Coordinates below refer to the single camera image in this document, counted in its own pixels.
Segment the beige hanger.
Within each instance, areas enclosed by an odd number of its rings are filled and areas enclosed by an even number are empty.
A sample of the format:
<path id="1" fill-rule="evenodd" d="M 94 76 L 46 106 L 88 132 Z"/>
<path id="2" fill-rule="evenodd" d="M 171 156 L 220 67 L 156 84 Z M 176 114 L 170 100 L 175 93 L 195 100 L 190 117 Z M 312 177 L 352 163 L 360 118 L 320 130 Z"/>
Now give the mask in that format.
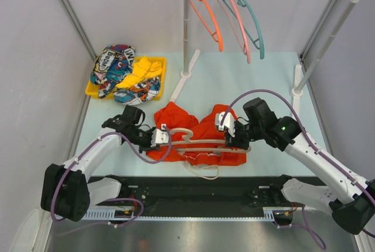
<path id="1" fill-rule="evenodd" d="M 181 141 L 173 141 L 171 135 L 182 133 Z M 247 154 L 251 152 L 249 149 L 229 148 L 225 146 L 223 139 L 192 139 L 193 131 L 186 128 L 174 128 L 169 131 L 170 143 L 178 152 L 213 152 L 213 153 L 239 153 Z"/>

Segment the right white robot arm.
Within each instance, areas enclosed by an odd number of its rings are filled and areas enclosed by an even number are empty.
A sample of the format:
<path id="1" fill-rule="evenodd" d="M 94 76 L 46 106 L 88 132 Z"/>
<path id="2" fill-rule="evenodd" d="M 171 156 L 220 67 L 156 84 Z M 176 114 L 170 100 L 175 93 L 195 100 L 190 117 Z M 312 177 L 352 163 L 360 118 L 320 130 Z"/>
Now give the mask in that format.
<path id="1" fill-rule="evenodd" d="M 296 202 L 318 209 L 351 234 L 364 231 L 374 216 L 374 181 L 353 172 L 312 139 L 296 117 L 278 118 L 261 98 L 243 105 L 247 124 L 238 122 L 230 111 L 216 116 L 216 126 L 225 134 L 225 145 L 248 149 L 254 141 L 264 141 L 297 159 L 323 183 L 314 186 L 283 175 L 280 185 L 271 189 L 277 206 Z"/>

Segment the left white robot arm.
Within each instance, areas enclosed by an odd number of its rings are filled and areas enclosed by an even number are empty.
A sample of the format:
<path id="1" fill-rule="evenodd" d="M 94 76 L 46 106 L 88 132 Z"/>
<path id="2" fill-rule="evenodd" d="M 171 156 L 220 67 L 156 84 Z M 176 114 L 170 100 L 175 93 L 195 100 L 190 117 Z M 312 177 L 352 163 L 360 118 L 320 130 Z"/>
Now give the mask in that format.
<path id="1" fill-rule="evenodd" d="M 61 165 L 51 164 L 45 170 L 40 206 L 54 221 L 81 220 L 92 206 L 112 200 L 123 205 L 129 190 L 116 176 L 90 182 L 95 170 L 112 151 L 127 143 L 140 155 L 169 143 L 166 125 L 143 130 L 145 113 L 134 106 L 126 106 L 121 114 L 107 119 L 95 139 L 78 155 Z"/>

